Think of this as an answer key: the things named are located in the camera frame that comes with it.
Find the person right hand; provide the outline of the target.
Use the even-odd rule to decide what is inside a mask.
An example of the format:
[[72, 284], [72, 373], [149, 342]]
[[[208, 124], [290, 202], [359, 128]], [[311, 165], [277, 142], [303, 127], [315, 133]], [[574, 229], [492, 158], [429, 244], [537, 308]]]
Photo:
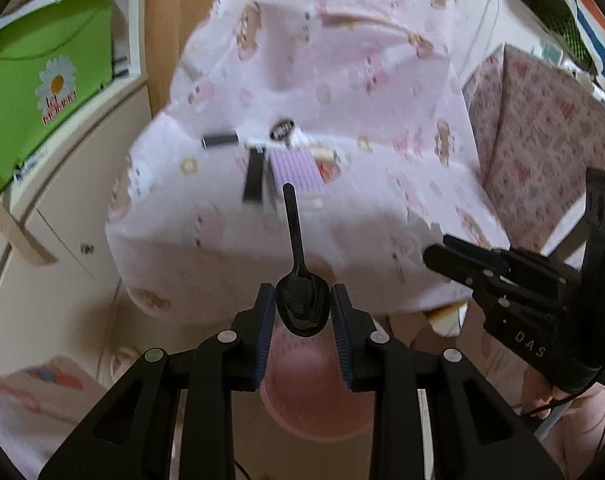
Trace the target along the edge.
[[537, 370], [532, 367], [526, 368], [521, 393], [522, 411], [525, 415], [545, 419], [552, 411], [552, 408], [548, 408], [548, 404], [566, 397], [567, 393], [551, 387]]

